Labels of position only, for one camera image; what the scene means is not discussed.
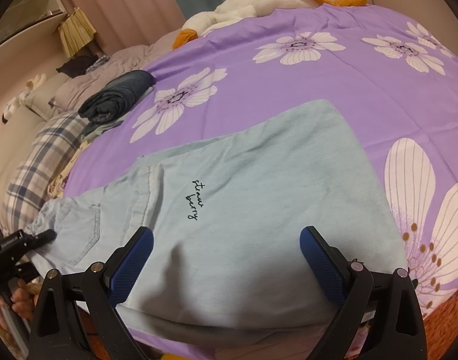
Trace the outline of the person's left hand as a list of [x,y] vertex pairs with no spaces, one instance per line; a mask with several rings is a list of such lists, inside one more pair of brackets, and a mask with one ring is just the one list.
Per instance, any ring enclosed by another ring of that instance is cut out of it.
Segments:
[[0,296],[0,326],[6,332],[9,331],[9,327],[2,310],[12,309],[19,317],[32,321],[40,289],[41,286],[38,283],[26,284],[23,280],[19,280],[17,289],[11,296],[11,306]]

